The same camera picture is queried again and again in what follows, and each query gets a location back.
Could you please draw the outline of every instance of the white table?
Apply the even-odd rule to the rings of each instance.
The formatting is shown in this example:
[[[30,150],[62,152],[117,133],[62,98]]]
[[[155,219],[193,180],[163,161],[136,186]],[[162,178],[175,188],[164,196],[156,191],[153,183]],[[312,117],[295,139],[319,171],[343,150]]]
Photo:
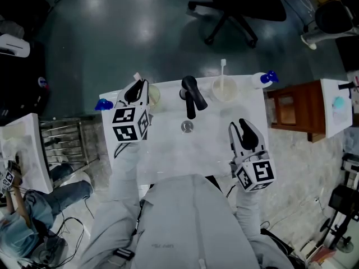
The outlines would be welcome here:
[[[320,80],[321,90],[323,93],[324,111],[325,111],[325,137],[332,137],[345,128],[353,124],[352,101],[349,98],[349,90],[339,90],[338,85],[347,84],[346,81],[330,80],[323,78]],[[336,97],[344,99],[344,119],[335,119],[333,114],[333,101]]]
[[[44,160],[37,114],[28,114],[0,127],[0,143],[3,157],[24,153],[21,187],[44,193],[52,192],[52,182]]]
[[[192,120],[194,132],[183,133],[181,123],[188,120],[186,102],[180,99],[181,80],[155,84],[160,90],[159,105],[150,113],[154,116],[148,129],[148,140],[141,142],[140,162],[137,167],[139,185],[152,184],[176,175],[202,174],[229,175],[231,150],[228,126],[238,124],[240,118],[253,123],[263,134],[268,148],[268,125],[263,90],[245,90],[250,76],[232,76],[242,91],[235,101],[220,103],[211,93],[211,83],[217,77],[198,78],[197,83],[208,107],[198,112]],[[101,94],[116,104],[120,90]],[[102,111],[106,146],[111,166],[118,145],[111,127],[110,111]]]

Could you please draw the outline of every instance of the black faucet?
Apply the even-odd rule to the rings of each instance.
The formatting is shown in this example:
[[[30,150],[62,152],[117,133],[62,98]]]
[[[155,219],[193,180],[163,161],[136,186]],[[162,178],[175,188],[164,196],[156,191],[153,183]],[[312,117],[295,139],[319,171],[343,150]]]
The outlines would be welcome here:
[[[188,119],[196,117],[195,104],[197,110],[204,110],[208,106],[197,87],[196,79],[192,76],[182,79],[182,88],[179,93],[181,99],[186,101]]]

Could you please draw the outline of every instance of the white bowl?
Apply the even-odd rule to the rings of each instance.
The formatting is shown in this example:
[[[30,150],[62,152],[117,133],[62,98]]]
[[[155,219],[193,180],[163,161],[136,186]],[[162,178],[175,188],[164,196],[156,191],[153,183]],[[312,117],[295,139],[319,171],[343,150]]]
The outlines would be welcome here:
[[[212,92],[219,101],[228,103],[237,97],[238,86],[233,78],[223,75],[223,92],[220,90],[220,76],[212,83]]]

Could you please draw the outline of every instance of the robotic arm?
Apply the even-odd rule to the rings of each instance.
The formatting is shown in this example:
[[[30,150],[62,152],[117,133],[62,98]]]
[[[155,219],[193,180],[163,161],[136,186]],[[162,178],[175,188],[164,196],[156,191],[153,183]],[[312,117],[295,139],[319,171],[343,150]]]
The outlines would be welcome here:
[[[138,80],[119,92],[117,102],[110,110],[114,138],[119,143],[140,142],[146,139],[150,125],[148,89],[147,80]]]
[[[240,180],[244,190],[257,191],[276,180],[273,159],[265,147],[261,132],[249,121],[239,119],[243,135],[234,122],[230,123],[229,139],[234,158],[229,163],[232,177]]]

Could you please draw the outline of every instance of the gray sleeve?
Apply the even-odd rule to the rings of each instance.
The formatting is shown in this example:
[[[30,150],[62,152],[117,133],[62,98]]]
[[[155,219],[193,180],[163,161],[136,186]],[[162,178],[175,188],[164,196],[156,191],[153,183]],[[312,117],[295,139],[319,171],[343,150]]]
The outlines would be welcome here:
[[[118,248],[126,248],[140,213],[136,181],[139,145],[131,143],[114,160],[109,193],[95,214],[90,243],[79,268],[97,268]]]
[[[261,268],[293,269],[287,256],[274,241],[269,236],[260,234],[259,192],[245,192],[239,183],[237,183],[237,188],[235,216],[247,236]]]

